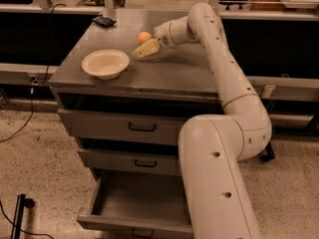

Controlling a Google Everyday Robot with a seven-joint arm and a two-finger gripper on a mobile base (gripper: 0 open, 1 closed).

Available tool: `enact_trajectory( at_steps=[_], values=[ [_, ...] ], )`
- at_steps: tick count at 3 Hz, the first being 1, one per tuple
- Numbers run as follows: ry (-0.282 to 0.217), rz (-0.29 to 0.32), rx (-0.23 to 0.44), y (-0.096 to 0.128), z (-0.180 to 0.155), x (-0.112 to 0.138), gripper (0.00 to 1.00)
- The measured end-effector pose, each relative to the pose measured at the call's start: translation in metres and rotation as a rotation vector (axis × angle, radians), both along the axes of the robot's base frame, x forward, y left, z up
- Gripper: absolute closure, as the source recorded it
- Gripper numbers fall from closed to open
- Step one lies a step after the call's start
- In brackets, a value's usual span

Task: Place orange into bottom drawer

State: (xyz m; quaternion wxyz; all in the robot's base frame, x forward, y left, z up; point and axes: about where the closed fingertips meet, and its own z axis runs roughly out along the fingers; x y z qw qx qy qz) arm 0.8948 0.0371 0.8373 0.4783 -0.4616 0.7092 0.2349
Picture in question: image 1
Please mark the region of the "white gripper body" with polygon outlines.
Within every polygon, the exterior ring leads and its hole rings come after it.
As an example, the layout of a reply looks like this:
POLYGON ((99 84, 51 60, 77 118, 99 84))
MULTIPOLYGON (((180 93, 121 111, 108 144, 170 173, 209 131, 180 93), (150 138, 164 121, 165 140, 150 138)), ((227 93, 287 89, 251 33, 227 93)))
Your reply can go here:
POLYGON ((154 28, 155 38, 162 48, 170 48, 173 46, 169 27, 170 21, 165 22, 154 28))

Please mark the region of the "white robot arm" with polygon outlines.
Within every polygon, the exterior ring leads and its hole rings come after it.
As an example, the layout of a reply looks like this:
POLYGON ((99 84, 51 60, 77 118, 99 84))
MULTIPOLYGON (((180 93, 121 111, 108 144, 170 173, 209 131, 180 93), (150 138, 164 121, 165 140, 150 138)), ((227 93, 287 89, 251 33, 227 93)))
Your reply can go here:
POLYGON ((255 89, 229 51, 223 25, 208 4, 155 27, 137 59, 198 41, 222 104, 221 115, 189 119, 178 137, 178 158, 194 239, 261 239, 238 162, 270 142, 272 124, 255 89))

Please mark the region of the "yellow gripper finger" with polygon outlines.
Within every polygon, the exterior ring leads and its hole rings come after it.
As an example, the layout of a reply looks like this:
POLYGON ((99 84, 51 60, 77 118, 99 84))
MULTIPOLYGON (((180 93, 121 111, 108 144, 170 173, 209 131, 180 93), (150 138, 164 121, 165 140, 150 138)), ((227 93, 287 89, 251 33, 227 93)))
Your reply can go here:
POLYGON ((159 42, 156 39, 151 38, 140 42, 139 45, 134 49, 133 56, 137 59, 142 59, 158 52, 159 50, 159 42))

